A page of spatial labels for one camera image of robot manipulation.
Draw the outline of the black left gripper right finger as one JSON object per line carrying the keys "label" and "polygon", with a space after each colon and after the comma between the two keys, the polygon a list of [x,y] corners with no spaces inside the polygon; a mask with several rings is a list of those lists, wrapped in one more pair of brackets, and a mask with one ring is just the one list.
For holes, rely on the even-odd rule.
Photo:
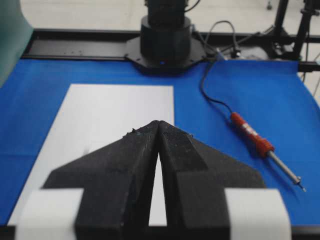
{"label": "black left gripper right finger", "polygon": [[165,121],[158,125],[167,226],[176,240],[229,240],[226,188],[266,188],[260,173]]}

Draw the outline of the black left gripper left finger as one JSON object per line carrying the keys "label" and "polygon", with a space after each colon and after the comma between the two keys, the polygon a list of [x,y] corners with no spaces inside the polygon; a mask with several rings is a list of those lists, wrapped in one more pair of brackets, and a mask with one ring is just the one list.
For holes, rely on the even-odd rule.
{"label": "black left gripper left finger", "polygon": [[154,120],[49,174],[44,189],[83,189],[77,239],[133,240],[148,226],[158,127]]}

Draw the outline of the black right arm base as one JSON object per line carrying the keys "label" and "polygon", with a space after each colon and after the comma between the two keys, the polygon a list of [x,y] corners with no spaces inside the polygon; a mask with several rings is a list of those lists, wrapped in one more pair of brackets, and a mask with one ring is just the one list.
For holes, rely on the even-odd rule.
{"label": "black right arm base", "polygon": [[126,42],[125,58],[148,72],[180,72],[203,61],[204,47],[193,37],[187,0],[146,0],[140,34]]}

